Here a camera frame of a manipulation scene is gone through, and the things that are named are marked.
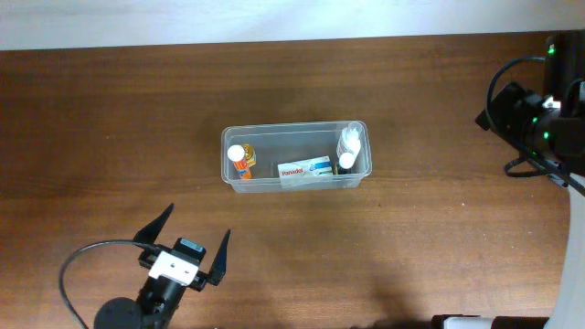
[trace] white bottle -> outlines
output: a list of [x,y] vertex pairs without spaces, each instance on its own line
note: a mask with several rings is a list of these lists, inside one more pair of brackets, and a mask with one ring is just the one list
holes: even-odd
[[334,173],[336,175],[351,174],[351,167],[354,166],[356,158],[349,152],[341,154],[339,162],[335,165]]
[[351,153],[355,159],[362,148],[362,143],[359,140],[359,135],[362,133],[362,125],[359,122],[351,122],[341,131],[339,143],[337,143],[337,157],[341,154]]

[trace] white wall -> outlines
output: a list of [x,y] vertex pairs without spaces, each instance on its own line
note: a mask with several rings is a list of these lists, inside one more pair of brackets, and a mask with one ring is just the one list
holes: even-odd
[[583,0],[0,0],[0,49],[584,27]]

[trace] plastic storage bin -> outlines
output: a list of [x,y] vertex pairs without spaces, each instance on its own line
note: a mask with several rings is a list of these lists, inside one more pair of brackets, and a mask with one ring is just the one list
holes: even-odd
[[[337,162],[335,151],[341,131],[352,121],[284,123],[226,128],[221,134],[221,177],[238,193],[286,192],[356,187],[362,178],[372,173],[367,127],[360,135],[361,151],[352,174],[312,177],[306,184],[281,186],[278,164],[313,159],[328,155],[331,164]],[[256,153],[256,164],[250,169],[252,179],[239,179],[234,164],[226,152],[234,144],[250,144]]]

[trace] small bottle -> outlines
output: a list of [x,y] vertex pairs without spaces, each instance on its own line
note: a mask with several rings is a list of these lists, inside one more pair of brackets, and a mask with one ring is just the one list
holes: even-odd
[[354,166],[356,158],[349,152],[341,154],[339,161],[335,164],[337,175],[351,174],[351,167]]
[[228,158],[234,163],[236,170],[238,170],[239,178],[252,178],[252,172],[250,171],[248,162],[246,161],[246,151],[241,145],[230,146],[228,149]]
[[241,147],[246,151],[246,162],[248,163],[248,167],[252,167],[256,164],[256,152],[254,152],[254,148],[250,144],[242,144]]
[[351,153],[354,159],[357,158],[362,148],[362,143],[359,140],[361,133],[362,125],[359,122],[351,122],[341,131],[341,136],[339,136],[339,142],[337,143],[337,156],[339,158],[344,153]]

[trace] wood grain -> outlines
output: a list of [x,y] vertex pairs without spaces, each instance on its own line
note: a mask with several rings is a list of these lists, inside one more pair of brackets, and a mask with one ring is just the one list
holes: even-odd
[[[1,52],[2,326],[76,328],[61,262],[130,239],[171,202],[161,243],[213,255],[232,229],[225,280],[189,292],[172,328],[550,315],[569,199],[546,178],[505,177],[515,151],[473,123],[497,69],[543,53],[547,35]],[[506,79],[539,90],[542,72]],[[357,189],[238,195],[221,181],[228,126],[348,119],[366,123],[374,163]],[[135,298],[137,256],[109,247],[72,264],[90,323]]]

